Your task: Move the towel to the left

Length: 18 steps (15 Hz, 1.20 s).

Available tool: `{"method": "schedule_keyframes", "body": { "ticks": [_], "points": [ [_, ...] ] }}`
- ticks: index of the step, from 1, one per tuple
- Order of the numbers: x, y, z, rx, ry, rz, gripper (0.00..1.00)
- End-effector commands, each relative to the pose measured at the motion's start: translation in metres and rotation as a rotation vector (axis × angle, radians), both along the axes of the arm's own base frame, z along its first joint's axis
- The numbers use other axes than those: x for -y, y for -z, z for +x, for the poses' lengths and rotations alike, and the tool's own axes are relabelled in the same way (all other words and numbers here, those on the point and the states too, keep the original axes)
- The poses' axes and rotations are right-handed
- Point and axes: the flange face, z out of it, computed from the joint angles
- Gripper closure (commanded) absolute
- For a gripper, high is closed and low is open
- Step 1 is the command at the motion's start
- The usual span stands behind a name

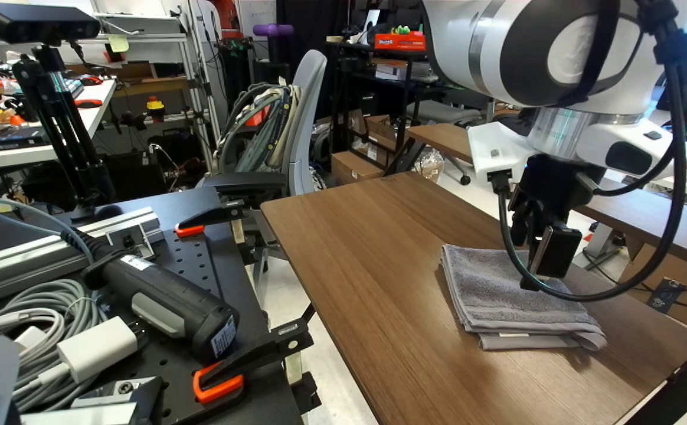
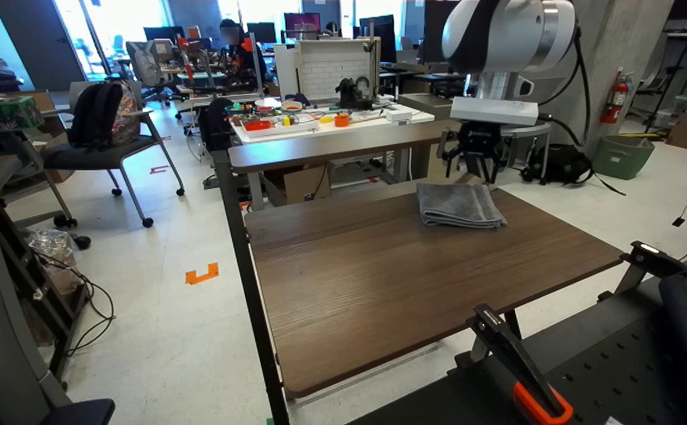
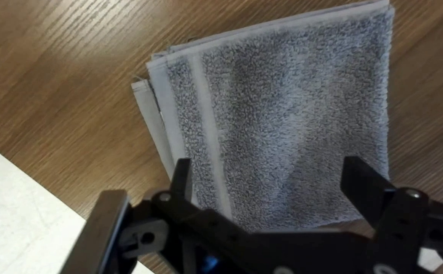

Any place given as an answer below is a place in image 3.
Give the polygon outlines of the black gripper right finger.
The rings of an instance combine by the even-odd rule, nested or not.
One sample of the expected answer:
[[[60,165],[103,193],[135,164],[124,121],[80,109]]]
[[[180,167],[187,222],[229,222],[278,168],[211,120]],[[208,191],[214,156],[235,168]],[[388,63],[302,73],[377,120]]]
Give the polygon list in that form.
[[[340,190],[372,228],[394,194],[394,185],[359,156],[343,158]]]

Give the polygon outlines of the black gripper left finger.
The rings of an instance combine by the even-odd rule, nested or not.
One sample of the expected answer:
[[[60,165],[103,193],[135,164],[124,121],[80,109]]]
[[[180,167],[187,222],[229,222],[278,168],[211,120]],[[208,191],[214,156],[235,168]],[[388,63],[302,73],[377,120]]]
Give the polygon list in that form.
[[[191,199],[191,159],[179,158],[174,164],[171,182],[170,182],[170,194],[174,199],[182,202],[188,202]]]

